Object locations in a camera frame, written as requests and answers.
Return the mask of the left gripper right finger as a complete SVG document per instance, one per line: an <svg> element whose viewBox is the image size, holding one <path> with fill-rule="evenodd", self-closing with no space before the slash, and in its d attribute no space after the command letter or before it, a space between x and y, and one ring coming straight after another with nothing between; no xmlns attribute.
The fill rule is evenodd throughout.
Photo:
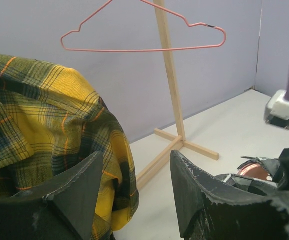
<svg viewBox="0 0 289 240"><path fill-rule="evenodd" d="M254 194L170 154L179 233L186 240L289 240L289 191Z"/></svg>

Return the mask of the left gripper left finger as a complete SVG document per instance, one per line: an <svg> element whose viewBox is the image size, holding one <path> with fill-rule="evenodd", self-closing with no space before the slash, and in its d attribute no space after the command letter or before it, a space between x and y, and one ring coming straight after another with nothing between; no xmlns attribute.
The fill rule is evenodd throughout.
<svg viewBox="0 0 289 240"><path fill-rule="evenodd" d="M88 240L103 168L101 152L50 180L0 199L0 240Z"/></svg>

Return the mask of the yellow plaid shirt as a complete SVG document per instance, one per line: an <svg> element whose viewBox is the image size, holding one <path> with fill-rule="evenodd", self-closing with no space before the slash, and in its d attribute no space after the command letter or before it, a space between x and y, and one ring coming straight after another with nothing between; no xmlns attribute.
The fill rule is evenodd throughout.
<svg viewBox="0 0 289 240"><path fill-rule="evenodd" d="M103 154L103 170L90 238L111 240L139 204L119 122L75 69L0 54L0 199L42 184L96 151Z"/></svg>

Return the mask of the wooden clothes rack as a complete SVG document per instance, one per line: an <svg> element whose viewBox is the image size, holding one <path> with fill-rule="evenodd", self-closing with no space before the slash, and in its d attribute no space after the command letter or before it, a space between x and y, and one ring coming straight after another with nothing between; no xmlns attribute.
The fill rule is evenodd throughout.
<svg viewBox="0 0 289 240"><path fill-rule="evenodd" d="M166 9L164 7L163 0L154 0L152 3L149 3L149 1L145 0L144 3L155 7L155 15L157 19L160 42L165 63L165 70L167 74L169 91L172 101L177 136L171 135L160 129L154 130L154 133L157 136L169 140L170 144L159 155L157 155L157 157L152 162L150 162L143 170L141 170L140 173L137 174L136 182L138 190L141 190L146 184L148 184L149 181L152 180L153 177L157 175L158 172L169 162L169 157L172 150L179 151L182 148L187 148L210 159L219 160L219 153L204 148L200 145L194 144L186 139L180 102L180 93L178 89L174 58L172 54L173 49L171 48L171 37L166 14L170 13L176 17L181 18L185 21L188 27L205 26L209 28L211 26L202 22L190 24L184 16Z"/></svg>

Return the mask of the black white checkered shirt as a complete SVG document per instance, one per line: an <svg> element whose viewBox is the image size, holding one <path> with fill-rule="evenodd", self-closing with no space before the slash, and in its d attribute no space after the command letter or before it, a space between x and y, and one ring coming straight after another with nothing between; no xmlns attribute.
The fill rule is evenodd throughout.
<svg viewBox="0 0 289 240"><path fill-rule="evenodd" d="M277 191L284 177L280 162L276 158L244 157L247 161L237 168L237 173L217 175L216 178L237 189L267 196Z"/></svg>

